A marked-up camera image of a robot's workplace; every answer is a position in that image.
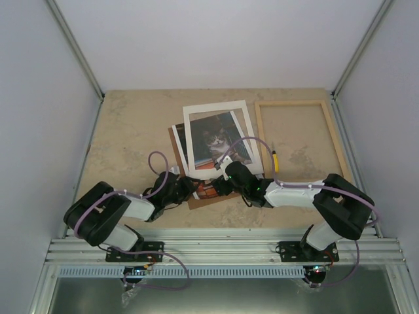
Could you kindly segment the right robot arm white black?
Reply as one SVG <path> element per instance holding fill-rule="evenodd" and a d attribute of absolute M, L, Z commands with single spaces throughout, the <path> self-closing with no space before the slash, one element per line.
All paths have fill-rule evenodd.
<path fill-rule="evenodd" d="M 218 195 L 241 195 L 248 207 L 283 206 L 314 208 L 323 222 L 311 225 L 295 251 L 305 261 L 315 261 L 340 239 L 357 241 L 373 212 L 374 201 L 337 174 L 312 183 L 285 183 L 260 179 L 240 162 L 223 160 L 215 168 L 222 175 L 212 184 Z"/>

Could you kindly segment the white mat board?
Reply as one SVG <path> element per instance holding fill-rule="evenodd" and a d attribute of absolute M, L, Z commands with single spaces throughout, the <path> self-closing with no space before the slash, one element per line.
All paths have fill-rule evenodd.
<path fill-rule="evenodd" d="M 251 123 L 249 111 L 247 109 L 246 102 L 244 100 L 239 101 L 228 101 L 221 103 L 209 103 L 203 105 L 191 105 L 183 108 L 183 118 L 186 131 L 187 139 L 187 156 L 189 164 L 189 175 L 195 179 L 214 179 L 221 175 L 219 170 L 195 170 L 194 168 L 194 156 L 192 152 L 192 139 L 191 139 L 191 127 L 190 121 L 197 120 L 199 118 L 205 118 L 213 116 L 220 113 L 226 113 L 233 111 L 236 115 L 238 124 L 240 125 L 244 136 L 243 137 L 253 137 L 255 132 L 253 131 L 253 126 Z M 257 144 L 254 140 L 246 139 L 240 141 L 239 143 L 246 143 L 250 148 L 251 153 L 253 153 L 252 164 L 244 164 L 252 174 L 261 175 L 263 174 L 263 165 Z M 228 148 L 227 152 L 230 152 L 234 147 Z"/>

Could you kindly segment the brown fibreboard backing panel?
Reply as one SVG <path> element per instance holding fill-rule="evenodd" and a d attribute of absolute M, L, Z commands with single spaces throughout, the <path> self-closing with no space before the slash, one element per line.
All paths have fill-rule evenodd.
<path fill-rule="evenodd" d="M 176 141 L 175 141 L 175 136 L 173 134 L 172 128 L 168 128 L 168 133 L 169 133 L 169 136 L 170 136 L 170 141 L 171 141 L 171 144 L 172 144 L 173 153 L 174 153 L 174 156 L 175 156 L 176 163 L 180 168 L 181 175 L 184 175 L 185 171 L 183 169 L 183 164 L 181 162 L 181 156 L 180 156 L 178 148 L 177 148 L 177 144 L 176 144 Z M 196 198 L 191 196 L 189 198 L 189 200 L 187 201 L 187 203 L 189 205 L 189 209 L 193 210 L 193 209 L 198 209 L 198 208 L 201 208 L 201 207 L 205 207 L 205 206 L 208 206 L 208 205 L 212 205 L 212 204 L 215 204 L 215 203 L 219 203 L 221 201 L 226 201 L 226 200 L 230 200 L 230 199 L 237 198 L 237 197 L 239 197 L 239 194 L 237 194 L 237 193 L 231 193 L 228 196 L 217 196 L 216 198 L 209 198 L 209 199 L 203 199 L 203 200 L 197 200 Z"/>

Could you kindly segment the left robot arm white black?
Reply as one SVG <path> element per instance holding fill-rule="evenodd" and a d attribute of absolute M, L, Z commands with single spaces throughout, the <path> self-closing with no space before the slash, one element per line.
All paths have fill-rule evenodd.
<path fill-rule="evenodd" d="M 154 186 L 136 195 L 116 191 L 101 181 L 66 211 L 64 223 L 89 245 L 118 247 L 127 260 L 136 261 L 143 255 L 142 237 L 131 227 L 119 225 L 122 217 L 154 222 L 166 210 L 187 201 L 200 183 L 171 171 L 162 172 Z"/>

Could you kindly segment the cat and books photo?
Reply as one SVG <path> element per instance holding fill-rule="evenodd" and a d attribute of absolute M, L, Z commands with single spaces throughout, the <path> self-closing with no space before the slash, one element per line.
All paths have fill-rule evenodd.
<path fill-rule="evenodd" d="M 195 170 L 216 170 L 215 162 L 228 150 L 231 144 L 244 136 L 233 111 L 190 121 L 192 152 Z M 189 176 L 187 139 L 185 125 L 176 124 L 170 129 L 174 136 L 175 152 L 179 153 L 183 172 Z M 232 161 L 252 164 L 253 153 L 246 143 L 238 143 L 228 156 Z M 193 197 L 196 200 L 209 200 L 218 197 L 211 180 L 203 180 Z"/>

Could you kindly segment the yellow handled screwdriver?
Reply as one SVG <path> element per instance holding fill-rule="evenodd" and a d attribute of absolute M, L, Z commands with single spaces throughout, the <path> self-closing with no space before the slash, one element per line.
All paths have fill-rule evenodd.
<path fill-rule="evenodd" d="M 272 143 L 272 158 L 274 161 L 274 172 L 279 173 L 280 167 L 279 167 L 278 155 L 276 153 L 274 143 Z"/>

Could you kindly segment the wooden photo frame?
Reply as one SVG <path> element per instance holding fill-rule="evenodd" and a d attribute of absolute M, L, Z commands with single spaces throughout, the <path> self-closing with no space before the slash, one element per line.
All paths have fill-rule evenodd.
<path fill-rule="evenodd" d="M 278 154 L 282 181 L 314 181 L 337 173 L 353 181 L 325 100 L 257 101 L 259 138 Z"/>

